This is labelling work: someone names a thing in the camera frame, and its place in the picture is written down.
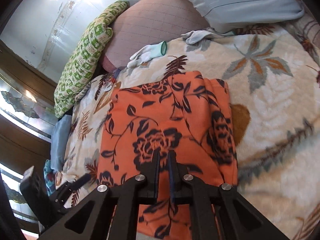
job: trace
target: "pillow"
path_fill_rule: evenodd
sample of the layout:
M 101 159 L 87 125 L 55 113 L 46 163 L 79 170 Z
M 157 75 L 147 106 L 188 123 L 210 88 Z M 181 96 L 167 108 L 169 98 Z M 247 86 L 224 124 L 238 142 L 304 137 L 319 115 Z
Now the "pillow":
M 112 37 L 108 25 L 128 7 L 125 1 L 117 1 L 95 18 L 84 31 L 75 51 L 67 62 L 54 91 L 54 111 L 60 118 L 75 103 L 75 96 L 90 81 L 99 57 Z
M 148 44 L 171 41 L 207 27 L 208 22 L 188 0 L 141 0 L 114 22 L 113 38 L 100 63 L 106 71 L 126 66 L 130 56 Z
M 297 19 L 304 9 L 296 0 L 189 0 L 219 33 L 255 23 Z

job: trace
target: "metal bolt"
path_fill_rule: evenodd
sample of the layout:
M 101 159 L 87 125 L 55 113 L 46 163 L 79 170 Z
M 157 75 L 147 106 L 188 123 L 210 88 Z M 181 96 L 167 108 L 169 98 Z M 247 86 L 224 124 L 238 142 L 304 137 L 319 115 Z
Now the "metal bolt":
M 142 181 L 142 180 L 144 180 L 146 178 L 146 176 L 144 176 L 143 174 L 138 174 L 137 176 L 136 176 L 136 180 L 137 181 Z
M 108 189 L 107 185 L 100 185 L 97 188 L 99 192 L 105 192 L 107 189 Z
M 187 180 L 187 181 L 193 180 L 193 176 L 191 174 L 186 174 L 186 175 L 183 176 L 183 179 Z
M 221 187 L 223 190 L 231 190 L 231 185 L 228 183 L 223 183 Z

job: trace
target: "pink pillow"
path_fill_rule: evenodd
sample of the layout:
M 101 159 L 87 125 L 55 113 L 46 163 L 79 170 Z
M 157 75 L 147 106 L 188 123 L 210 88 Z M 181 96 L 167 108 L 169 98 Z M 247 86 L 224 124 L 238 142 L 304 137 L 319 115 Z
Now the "pink pillow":
M 209 27 L 188 0 L 141 0 L 112 26 L 113 37 L 100 57 L 106 71 L 126 66 L 148 44 L 171 41 L 181 34 Z

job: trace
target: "green and white pillow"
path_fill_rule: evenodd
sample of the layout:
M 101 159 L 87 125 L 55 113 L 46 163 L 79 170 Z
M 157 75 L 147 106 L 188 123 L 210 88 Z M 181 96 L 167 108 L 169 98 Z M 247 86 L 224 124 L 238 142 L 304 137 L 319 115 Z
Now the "green and white pillow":
M 54 91 L 56 117 L 62 117 L 71 109 L 75 104 L 75 96 L 90 81 L 100 55 L 113 34 L 108 26 L 127 9 L 128 5 L 126 1 L 116 1 L 95 18 L 84 31 Z

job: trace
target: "folded orange cloth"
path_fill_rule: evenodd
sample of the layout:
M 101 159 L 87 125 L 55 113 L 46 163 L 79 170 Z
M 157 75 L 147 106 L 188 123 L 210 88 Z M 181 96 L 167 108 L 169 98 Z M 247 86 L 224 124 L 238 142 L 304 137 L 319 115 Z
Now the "folded orange cloth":
M 191 239 L 188 205 L 170 202 L 167 155 L 176 154 L 205 183 L 237 184 L 228 85 L 200 72 L 176 74 L 112 92 L 102 134 L 98 184 L 120 185 L 160 155 L 158 202 L 140 206 L 138 232 L 160 239 Z

